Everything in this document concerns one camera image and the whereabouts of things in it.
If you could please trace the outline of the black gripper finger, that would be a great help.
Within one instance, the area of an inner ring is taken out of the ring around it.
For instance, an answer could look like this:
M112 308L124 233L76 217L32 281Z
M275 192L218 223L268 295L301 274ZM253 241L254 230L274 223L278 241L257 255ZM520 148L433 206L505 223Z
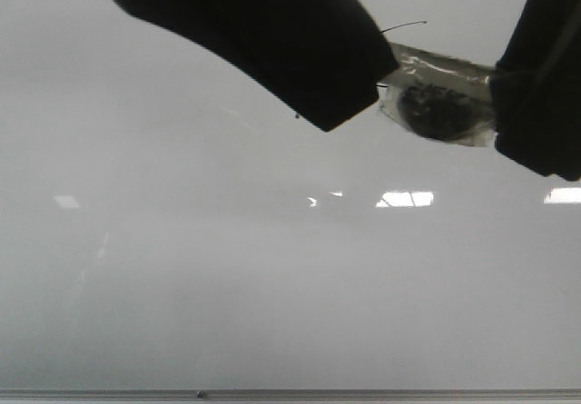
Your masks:
M324 132L378 101L398 69L359 0L113 0L240 69Z
M496 71L496 150L542 176L579 180L580 0L526 0Z

